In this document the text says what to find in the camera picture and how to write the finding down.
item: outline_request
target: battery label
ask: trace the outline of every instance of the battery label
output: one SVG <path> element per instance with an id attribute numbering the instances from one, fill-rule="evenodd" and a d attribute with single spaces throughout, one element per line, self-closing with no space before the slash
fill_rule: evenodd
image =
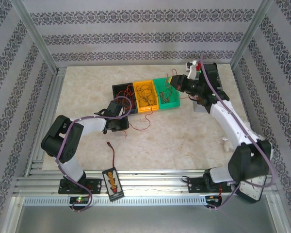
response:
<path id="1" fill-rule="evenodd" d="M 124 196 L 124 192 L 115 167 L 103 171 L 102 175 L 105 180 L 110 201 L 122 198 Z"/>

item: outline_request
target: purple cable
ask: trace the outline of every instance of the purple cable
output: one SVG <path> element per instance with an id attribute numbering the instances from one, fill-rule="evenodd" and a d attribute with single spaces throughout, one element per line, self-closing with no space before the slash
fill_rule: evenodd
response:
<path id="1" fill-rule="evenodd" d="M 232 117 L 235 119 L 236 123 L 239 125 L 239 127 L 241 128 L 241 130 L 243 131 L 243 133 L 245 134 L 245 136 L 247 136 L 249 138 L 249 140 L 252 142 L 252 144 L 261 153 L 262 157 L 264 158 L 265 162 L 267 163 L 267 165 L 268 165 L 268 167 L 269 167 L 269 169 L 271 171 L 272 178 L 271 178 L 271 182 L 269 184 L 259 185 L 259 184 L 251 183 L 251 182 L 248 182 L 248 181 L 244 181 L 244 182 L 247 183 L 247 184 L 249 184 L 249 185 L 252 185 L 254 187 L 259 187 L 259 188 L 268 188 L 268 187 L 271 187 L 274 184 L 275 171 L 274 171 L 274 168 L 273 168 L 270 160 L 266 157 L 264 151 L 258 146 L 258 144 L 253 140 L 253 138 L 247 133 L 247 130 L 243 127 L 243 125 L 240 123 L 240 121 L 235 116 L 235 114 L 226 106 L 226 104 L 220 98 L 220 96 L 218 95 L 218 93 L 212 87 L 212 85 L 211 85 L 211 83 L 210 83 L 210 81 L 209 81 L 209 79 L 207 77 L 206 70 L 205 70 L 205 67 L 204 67 L 203 55 L 200 56 L 200 64 L 201 64 L 201 67 L 202 67 L 202 70 L 203 70 L 203 73 L 204 73 L 204 76 L 205 76 L 205 80 L 206 80 L 208 86 L 210 87 L 211 91 L 215 94 L 216 98 L 220 101 L 220 103 L 225 107 L 225 109 L 227 110 L 227 112 L 232 115 Z"/>
<path id="2" fill-rule="evenodd" d="M 60 146 L 60 149 L 59 149 L 59 152 L 58 152 L 58 154 L 57 154 L 57 157 L 56 157 L 55 162 L 57 163 L 58 168 L 59 168 L 59 170 L 63 173 L 63 175 L 64 175 L 68 180 L 70 180 L 72 183 L 74 183 L 74 184 L 76 184 L 77 186 L 79 186 L 79 187 L 85 189 L 85 190 L 88 192 L 89 197 L 90 197 L 90 200 L 89 200 L 88 204 L 87 204 L 84 208 L 82 208 L 82 209 L 80 209 L 80 210 L 75 210 L 75 209 L 73 208 L 75 203 L 73 203 L 73 204 L 72 204 L 72 211 L 82 212 L 82 211 L 88 209 L 89 206 L 92 204 L 92 201 L 93 201 L 93 194 L 92 194 L 92 192 L 91 192 L 88 188 L 84 187 L 83 185 L 79 184 L 78 182 L 74 181 L 71 177 L 69 177 L 69 176 L 65 173 L 65 171 L 62 169 L 62 167 L 61 167 L 61 165 L 60 165 L 59 158 L 60 158 L 60 156 L 61 156 L 61 154 L 62 154 L 62 152 L 63 152 L 63 150 L 64 150 L 65 143 L 66 143 L 66 141 L 67 141 L 67 138 L 68 138 L 68 135 L 69 135 L 69 133 L 70 133 L 70 130 L 71 130 L 72 126 L 74 125 L 74 123 L 76 123 L 76 122 L 78 122 L 78 121 L 80 121 L 80 120 L 84 120 L 84 119 L 91 119 L 91 118 L 121 119 L 121 118 L 127 117 L 127 116 L 130 114 L 131 109 L 132 109 L 131 101 L 130 101 L 129 98 L 127 98 L 127 97 L 125 97 L 125 96 L 118 96 L 118 97 L 116 97 L 114 100 L 117 100 L 117 99 L 119 99 L 119 98 L 127 99 L 128 102 L 129 102 L 129 110 L 128 110 L 128 112 L 125 113 L 124 115 L 122 115 L 122 116 L 116 116 L 116 117 L 112 117 L 112 116 L 84 116 L 84 117 L 81 117 L 81 118 L 78 118 L 78 119 L 75 119 L 74 121 L 72 121 L 71 124 L 69 125 L 68 129 L 67 129 L 67 132 L 66 132 L 66 134 L 65 134 L 65 138 L 64 138 L 64 140 L 63 140 L 63 142 L 62 142 L 62 145 Z"/>

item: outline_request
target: purple wire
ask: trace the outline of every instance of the purple wire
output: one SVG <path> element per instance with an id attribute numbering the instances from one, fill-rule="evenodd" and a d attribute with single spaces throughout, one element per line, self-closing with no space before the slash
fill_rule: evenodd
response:
<path id="1" fill-rule="evenodd" d="M 69 135 L 69 133 L 70 133 L 70 130 L 71 130 L 72 126 L 73 126 L 76 122 L 78 122 L 78 121 L 80 121 L 80 120 L 84 120 L 84 119 L 92 119 L 92 118 L 122 119 L 122 118 L 124 118 L 124 117 L 127 117 L 127 116 L 130 114 L 131 109 L 132 109 L 131 101 L 130 101 L 129 98 L 127 98 L 127 97 L 125 97 L 125 96 L 118 96 L 118 97 L 116 97 L 114 100 L 117 100 L 117 99 L 119 99 L 119 98 L 127 99 L 128 102 L 129 102 L 129 110 L 128 110 L 128 112 L 125 113 L 124 115 L 122 115 L 122 116 L 116 116 L 116 117 L 112 117 L 112 116 L 84 116 L 84 117 L 81 117 L 81 118 L 78 118 L 78 119 L 75 119 L 74 121 L 72 121 L 71 124 L 69 125 L 68 129 L 67 129 L 67 132 L 66 132 L 66 134 L 65 134 L 65 138 L 64 138 L 64 140 L 63 140 L 63 142 L 62 142 L 62 145 L 60 146 L 60 149 L 59 149 L 59 152 L 58 152 L 58 154 L 57 154 L 57 157 L 56 157 L 55 162 L 57 163 L 57 166 L 58 166 L 59 170 L 63 173 L 63 175 L 64 175 L 68 180 L 70 180 L 72 183 L 74 183 L 74 184 L 76 184 L 77 186 L 79 186 L 79 187 L 85 189 L 85 190 L 88 192 L 89 197 L 90 197 L 90 200 L 89 200 L 88 204 L 87 204 L 84 208 L 82 208 L 82 209 L 80 209 L 80 210 L 75 210 L 75 209 L 73 208 L 74 205 L 75 205 L 75 203 L 73 203 L 73 204 L 72 204 L 72 211 L 82 212 L 82 211 L 88 209 L 88 208 L 90 207 L 90 205 L 92 204 L 92 201 L 93 201 L 93 194 L 92 194 L 92 192 L 91 192 L 88 188 L 84 187 L 83 185 L 79 184 L 78 182 L 74 181 L 71 177 L 69 177 L 69 176 L 65 173 L 65 171 L 62 169 L 62 167 L 61 167 L 61 165 L 60 165 L 59 159 L 60 159 L 60 156 L 61 156 L 61 154 L 62 154 L 62 152 L 63 152 L 63 150 L 64 150 L 65 143 L 66 143 L 66 141 L 67 141 L 67 138 L 68 138 L 68 135 Z"/>
<path id="2" fill-rule="evenodd" d="M 252 185 L 254 187 L 259 187 L 259 188 L 268 188 L 268 187 L 271 187 L 273 184 L 274 184 L 274 177 L 275 177 L 275 171 L 274 171 L 274 168 L 270 162 L 270 160 L 266 157 L 264 151 L 258 146 L 258 144 L 253 140 L 253 138 L 248 134 L 247 130 L 243 127 L 243 125 L 240 123 L 240 121 L 238 120 L 238 118 L 235 116 L 235 114 L 226 106 L 226 104 L 223 102 L 223 100 L 220 98 L 220 96 L 218 95 L 218 93 L 214 90 L 214 88 L 212 87 L 208 77 L 207 77 L 207 74 L 206 74 L 206 70 L 205 70 L 205 67 L 204 67 L 204 63 L 203 63 L 203 55 L 200 56 L 200 64 L 201 64 L 201 67 L 202 67 L 202 70 L 203 70 L 203 73 L 204 73 L 204 76 L 205 76 L 205 80 L 208 84 L 208 86 L 210 87 L 211 91 L 215 94 L 216 98 L 220 101 L 220 103 L 225 107 L 225 109 L 227 110 L 227 112 L 229 114 L 232 115 L 232 117 L 235 119 L 236 123 L 239 125 L 239 127 L 241 128 L 241 130 L 243 131 L 243 133 L 245 134 L 246 137 L 249 138 L 249 140 L 252 142 L 252 144 L 257 148 L 257 150 L 261 153 L 262 157 L 264 158 L 265 162 L 267 163 L 270 171 L 271 171 L 271 175 L 272 175 L 272 178 L 271 178 L 271 182 L 269 184 L 266 184 L 266 185 L 259 185 L 259 184 L 255 184 L 255 183 L 251 183 L 251 182 L 248 182 L 248 181 L 244 181 L 245 183 L 249 184 L 249 185 Z"/>

